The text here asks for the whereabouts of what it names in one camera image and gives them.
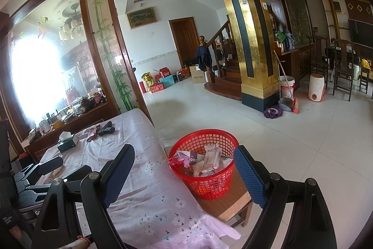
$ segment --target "pink fabric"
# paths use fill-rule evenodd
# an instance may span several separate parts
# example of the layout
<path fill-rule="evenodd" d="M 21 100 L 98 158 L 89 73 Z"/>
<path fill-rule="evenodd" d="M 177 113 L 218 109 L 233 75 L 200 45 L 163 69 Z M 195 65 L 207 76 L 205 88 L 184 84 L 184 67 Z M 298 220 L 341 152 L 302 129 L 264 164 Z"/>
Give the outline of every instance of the pink fabric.
<path fill-rule="evenodd" d="M 118 197 L 108 209 L 122 240 L 138 249 L 228 249 L 220 240 L 240 233 L 206 214 L 185 184 L 167 164 L 167 156 L 156 130 L 139 109 L 111 119 L 116 131 L 64 153 L 50 148 L 41 161 L 62 156 L 64 167 L 57 176 L 67 176 L 82 165 L 99 171 L 114 159 L 124 144 L 135 148 L 135 163 Z M 43 176 L 38 184 L 53 180 Z M 90 233 L 83 206 L 77 205 L 83 235 Z"/>

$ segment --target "black stripe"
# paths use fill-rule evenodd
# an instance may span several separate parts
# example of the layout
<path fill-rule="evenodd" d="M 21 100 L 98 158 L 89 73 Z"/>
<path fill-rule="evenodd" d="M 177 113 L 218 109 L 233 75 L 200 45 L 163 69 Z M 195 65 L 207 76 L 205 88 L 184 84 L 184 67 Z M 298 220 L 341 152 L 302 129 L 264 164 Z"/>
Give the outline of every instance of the black stripe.
<path fill-rule="evenodd" d="M 267 73 L 268 76 L 273 75 L 273 66 L 272 66 L 272 51 L 271 51 L 271 43 L 269 41 L 268 31 L 267 31 L 267 23 L 264 17 L 262 3 L 260 0 L 254 0 L 255 7 L 258 12 L 259 23 L 260 27 L 262 28 L 262 35 L 264 40 L 264 50 L 266 53 L 266 61 L 267 61 Z"/>
<path fill-rule="evenodd" d="M 248 77 L 254 77 L 254 68 L 252 67 L 251 50 L 249 44 L 249 37 L 247 36 L 247 29 L 245 25 L 244 15 L 239 4 L 239 0 L 232 0 L 234 12 L 236 14 L 239 32 L 241 33 L 242 47 L 244 48 L 246 71 Z"/>

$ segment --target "door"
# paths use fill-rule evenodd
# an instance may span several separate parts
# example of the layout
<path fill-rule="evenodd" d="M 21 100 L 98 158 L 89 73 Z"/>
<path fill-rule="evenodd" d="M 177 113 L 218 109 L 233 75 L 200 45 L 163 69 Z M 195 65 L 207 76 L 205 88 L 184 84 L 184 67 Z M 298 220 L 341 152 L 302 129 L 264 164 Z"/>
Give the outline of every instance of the door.
<path fill-rule="evenodd" d="M 169 23 L 181 66 L 186 61 L 193 63 L 200 45 L 193 17 L 170 20 Z"/>

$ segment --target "staircase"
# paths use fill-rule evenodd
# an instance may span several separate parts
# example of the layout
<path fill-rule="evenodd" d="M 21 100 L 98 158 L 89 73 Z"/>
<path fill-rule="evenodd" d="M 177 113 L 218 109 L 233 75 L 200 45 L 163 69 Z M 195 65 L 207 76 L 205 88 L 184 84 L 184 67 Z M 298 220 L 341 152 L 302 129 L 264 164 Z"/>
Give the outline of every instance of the staircase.
<path fill-rule="evenodd" d="M 223 30 L 226 30 L 228 39 L 224 39 Z M 215 54 L 216 65 L 218 67 L 218 76 L 208 68 L 208 82 L 205 83 L 205 89 L 234 100 L 241 100 L 241 73 L 239 70 L 239 63 L 237 58 L 236 45 L 231 37 L 231 27 L 229 20 L 219 29 L 219 31 L 210 39 L 207 46 L 212 46 Z M 218 48 L 223 53 L 223 59 L 218 56 Z"/>

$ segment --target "golden pillar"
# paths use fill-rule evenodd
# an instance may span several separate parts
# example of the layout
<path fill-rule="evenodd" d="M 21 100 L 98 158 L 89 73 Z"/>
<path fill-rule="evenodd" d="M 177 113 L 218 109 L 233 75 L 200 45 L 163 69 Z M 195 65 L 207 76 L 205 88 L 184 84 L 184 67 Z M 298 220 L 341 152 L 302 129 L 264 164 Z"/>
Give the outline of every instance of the golden pillar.
<path fill-rule="evenodd" d="M 259 111 L 279 100 L 272 24 L 265 0 L 224 0 L 236 43 L 242 104 Z"/>

